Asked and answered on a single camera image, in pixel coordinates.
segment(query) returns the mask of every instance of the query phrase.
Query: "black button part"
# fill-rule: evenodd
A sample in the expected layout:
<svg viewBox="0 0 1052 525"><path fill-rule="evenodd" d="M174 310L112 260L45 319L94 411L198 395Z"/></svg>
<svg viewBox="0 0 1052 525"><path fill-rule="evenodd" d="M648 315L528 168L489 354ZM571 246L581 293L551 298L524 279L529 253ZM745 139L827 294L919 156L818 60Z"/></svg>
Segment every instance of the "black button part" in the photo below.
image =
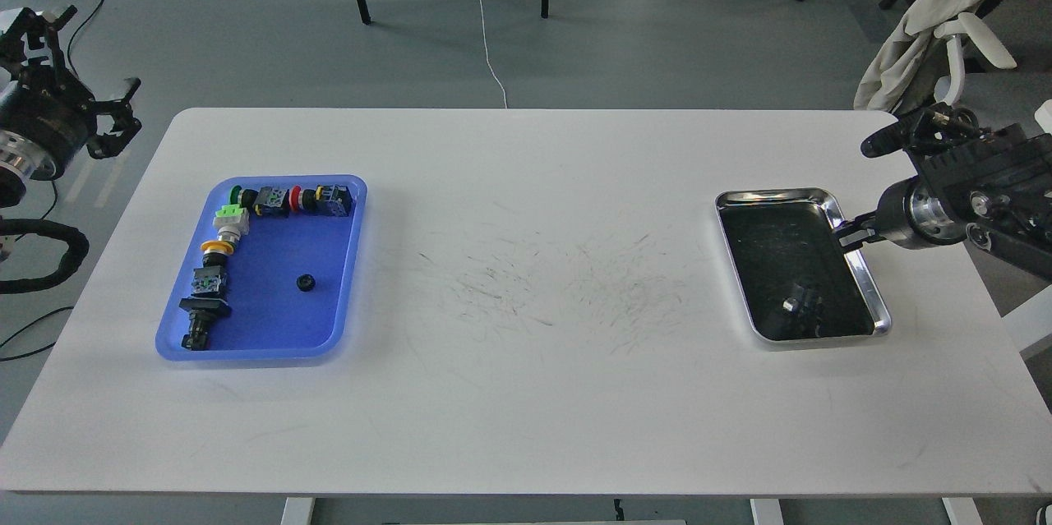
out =
<svg viewBox="0 0 1052 525"><path fill-rule="evenodd" d="M300 275L300 277L296 280L296 288L304 292L315 288L316 284L315 278L311 277L311 275Z"/></svg>

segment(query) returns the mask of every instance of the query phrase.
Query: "black switch component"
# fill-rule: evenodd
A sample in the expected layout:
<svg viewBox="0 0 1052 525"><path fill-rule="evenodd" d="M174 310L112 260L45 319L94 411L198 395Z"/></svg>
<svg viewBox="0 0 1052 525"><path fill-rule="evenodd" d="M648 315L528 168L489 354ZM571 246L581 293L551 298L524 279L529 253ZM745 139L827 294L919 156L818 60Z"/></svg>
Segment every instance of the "black switch component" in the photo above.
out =
<svg viewBox="0 0 1052 525"><path fill-rule="evenodd" d="M320 185L316 197L319 215L347 217L355 207L345 185Z"/></svg>
<svg viewBox="0 0 1052 525"><path fill-rule="evenodd" d="M296 280L296 288L300 289L303 292L309 291L310 289L315 288L316 284L317 283L315 282L315 278L311 277L311 275L300 275L300 277Z"/></svg>
<svg viewBox="0 0 1052 525"><path fill-rule="evenodd" d="M260 217L288 217L288 189L264 185L252 208Z"/></svg>
<svg viewBox="0 0 1052 525"><path fill-rule="evenodd" d="M190 281L190 294L194 297L220 298L226 296L226 269L221 265L205 266L194 269L194 280Z"/></svg>
<svg viewBox="0 0 1052 525"><path fill-rule="evenodd" d="M182 342L182 347L187 350L206 350L211 324L230 315L230 306L219 299L187 297L179 301L179 307L190 315L190 329Z"/></svg>

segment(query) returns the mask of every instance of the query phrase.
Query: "blue tray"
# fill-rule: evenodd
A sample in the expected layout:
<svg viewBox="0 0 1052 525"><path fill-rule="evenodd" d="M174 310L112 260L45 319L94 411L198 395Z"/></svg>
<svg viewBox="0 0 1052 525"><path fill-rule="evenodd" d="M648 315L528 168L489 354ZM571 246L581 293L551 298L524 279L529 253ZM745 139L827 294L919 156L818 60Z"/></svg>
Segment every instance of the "blue tray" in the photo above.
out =
<svg viewBox="0 0 1052 525"><path fill-rule="evenodd" d="M213 324L207 350L181 346L189 327L179 300L188 297L194 269L201 266L200 244L216 239L211 220L229 202L234 185L259 189L263 185L340 184L353 200L350 217L292 213L286 219L252 215L226 269L228 318ZM350 297L358 236L365 213L365 183L355 176L279 176L231 178L208 194L190 238L167 307L157 328L156 346L170 361L303 359L336 346L343 335ZM317 286L301 291L296 279L304 274Z"/></svg>

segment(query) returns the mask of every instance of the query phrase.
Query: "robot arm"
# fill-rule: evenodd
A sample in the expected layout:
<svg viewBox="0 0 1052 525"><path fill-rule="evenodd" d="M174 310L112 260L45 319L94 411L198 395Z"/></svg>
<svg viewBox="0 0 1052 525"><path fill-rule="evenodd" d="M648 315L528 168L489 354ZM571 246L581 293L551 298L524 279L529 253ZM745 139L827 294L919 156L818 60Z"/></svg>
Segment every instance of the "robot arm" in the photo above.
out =
<svg viewBox="0 0 1052 525"><path fill-rule="evenodd" d="M1018 125L980 128L968 110L936 104L862 143L867 158L899 149L917 176L837 229L846 251L884 240L920 249L968 239L1052 281L1052 136L1028 139Z"/></svg>
<svg viewBox="0 0 1052 525"><path fill-rule="evenodd" d="M26 181L61 177L82 147L95 159L112 158L142 128L130 104L138 79L126 80L122 98L100 102L66 68L59 31L76 13L72 5L57 17L27 8L0 13L0 67L12 78L0 92L0 208L21 202ZM108 133L98 133L100 116L113 118ZM0 262L11 255L15 236L23 234L64 241L66 254L50 275L0 281L0 294L56 286L76 272L87 255L87 239L74 227L0 218Z"/></svg>

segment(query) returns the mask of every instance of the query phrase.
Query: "white cloth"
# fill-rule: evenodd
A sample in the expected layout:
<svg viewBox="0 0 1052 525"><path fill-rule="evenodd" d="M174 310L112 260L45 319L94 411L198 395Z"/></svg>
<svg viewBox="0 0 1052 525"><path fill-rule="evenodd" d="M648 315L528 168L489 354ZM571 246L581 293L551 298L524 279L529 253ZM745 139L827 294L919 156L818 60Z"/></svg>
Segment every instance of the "white cloth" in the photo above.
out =
<svg viewBox="0 0 1052 525"><path fill-rule="evenodd" d="M855 93L856 110L894 108L920 66L936 26L983 0L916 0L866 69Z"/></svg>

